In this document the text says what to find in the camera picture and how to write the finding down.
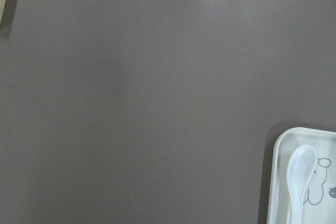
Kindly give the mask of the beige rabbit tray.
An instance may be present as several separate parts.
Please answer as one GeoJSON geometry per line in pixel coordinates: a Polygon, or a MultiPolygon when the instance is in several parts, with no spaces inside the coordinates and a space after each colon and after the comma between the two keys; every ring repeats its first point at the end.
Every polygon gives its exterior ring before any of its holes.
{"type": "Polygon", "coordinates": [[[335,223],[335,133],[305,127],[276,140],[267,223],[335,223]]]}

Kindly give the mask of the white ceramic spoon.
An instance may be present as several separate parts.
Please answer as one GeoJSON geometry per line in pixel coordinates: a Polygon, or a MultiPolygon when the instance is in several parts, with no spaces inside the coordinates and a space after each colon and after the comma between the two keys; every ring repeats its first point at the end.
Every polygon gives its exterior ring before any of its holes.
{"type": "Polygon", "coordinates": [[[305,191],[312,176],[316,158],[316,151],[310,145],[296,148],[289,158],[286,171],[290,203],[288,223],[302,223],[305,191]]]}

